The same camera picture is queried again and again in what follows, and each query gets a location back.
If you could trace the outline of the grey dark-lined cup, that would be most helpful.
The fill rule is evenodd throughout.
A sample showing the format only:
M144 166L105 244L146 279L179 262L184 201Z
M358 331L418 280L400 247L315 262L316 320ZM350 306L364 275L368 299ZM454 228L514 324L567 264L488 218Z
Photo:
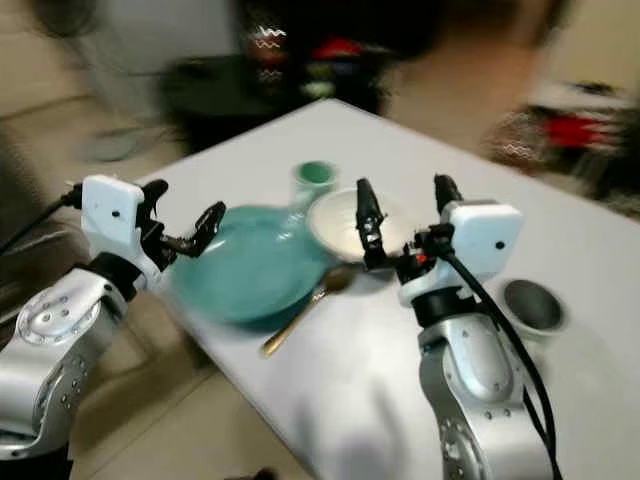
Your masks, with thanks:
M561 300L539 283L508 280L503 284L502 301L516 332L526 340L548 342L568 326Z

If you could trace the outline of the red blurred object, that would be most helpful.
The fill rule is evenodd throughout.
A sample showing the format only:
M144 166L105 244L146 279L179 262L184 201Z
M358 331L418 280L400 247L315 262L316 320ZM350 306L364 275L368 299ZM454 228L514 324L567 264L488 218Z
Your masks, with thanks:
M554 148L600 148L614 142L611 116L598 111L553 111L541 127Z

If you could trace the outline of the teal ceramic plate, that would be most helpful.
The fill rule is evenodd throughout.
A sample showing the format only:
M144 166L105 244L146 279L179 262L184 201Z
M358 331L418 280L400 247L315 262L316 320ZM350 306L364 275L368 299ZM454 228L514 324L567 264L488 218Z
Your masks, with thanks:
M214 323L255 323L297 305L335 264L302 212L232 207L204 253L170 269L169 296Z

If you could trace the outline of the white ceramic bowl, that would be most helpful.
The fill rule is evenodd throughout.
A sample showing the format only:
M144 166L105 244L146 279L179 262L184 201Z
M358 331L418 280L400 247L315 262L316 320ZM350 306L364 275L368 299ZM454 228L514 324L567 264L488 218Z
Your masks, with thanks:
M401 250L412 236L407 220L412 216L396 202L378 196L379 209L385 218L380 225L384 250L393 253ZM357 189L337 189L326 193L307 211L307 228L324 250L342 262L364 261L364 246L357 230Z

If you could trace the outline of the round fan base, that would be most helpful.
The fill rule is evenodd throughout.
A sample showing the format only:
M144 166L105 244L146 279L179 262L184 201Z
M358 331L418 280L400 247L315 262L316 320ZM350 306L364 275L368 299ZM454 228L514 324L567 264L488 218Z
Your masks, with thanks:
M84 159L91 163L118 163L145 146L145 128L116 128L93 134L84 146Z

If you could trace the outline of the teal ceramic cup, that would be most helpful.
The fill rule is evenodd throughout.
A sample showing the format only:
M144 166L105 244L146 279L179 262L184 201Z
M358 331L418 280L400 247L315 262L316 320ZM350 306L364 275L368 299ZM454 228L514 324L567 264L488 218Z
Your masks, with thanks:
M325 161L307 161L307 163L294 166L292 170L292 209L308 209L317 198L333 191L337 178L337 166L325 163Z

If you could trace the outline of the dark fan head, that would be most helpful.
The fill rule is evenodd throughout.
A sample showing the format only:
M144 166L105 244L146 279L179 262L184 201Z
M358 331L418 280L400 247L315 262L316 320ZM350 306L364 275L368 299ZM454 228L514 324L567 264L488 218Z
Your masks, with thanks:
M105 0L26 0L38 31L50 38L78 38L95 32Z

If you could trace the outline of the gold metal spoon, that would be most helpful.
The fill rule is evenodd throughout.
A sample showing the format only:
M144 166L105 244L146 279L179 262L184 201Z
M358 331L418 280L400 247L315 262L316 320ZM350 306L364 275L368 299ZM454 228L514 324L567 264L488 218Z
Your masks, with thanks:
M325 271L323 278L321 278L316 287L312 289L312 292L308 294L307 300L303 302L301 310L298 311L288 323L285 323L278 332L270 335L270 337L261 344L259 349L260 355L264 357L275 355L275 352L279 351L279 348L283 346L285 340L288 339L293 330L300 325L303 317L305 317L317 303L324 300L329 294L340 293L344 291L344 289L347 289L349 285L355 282L357 274L358 268L353 264L338 265L334 266L333 269Z

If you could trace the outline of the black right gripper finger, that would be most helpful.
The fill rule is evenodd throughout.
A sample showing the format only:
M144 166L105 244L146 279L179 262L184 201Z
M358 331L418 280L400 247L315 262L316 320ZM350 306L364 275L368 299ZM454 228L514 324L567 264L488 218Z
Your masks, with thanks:
M447 174L435 174L433 188L439 223L448 223L451 205L463 200L460 188L451 175Z
M378 197L367 178L356 182L356 230L364 250L364 265L369 270L387 268L388 255L384 250L381 224L385 219Z

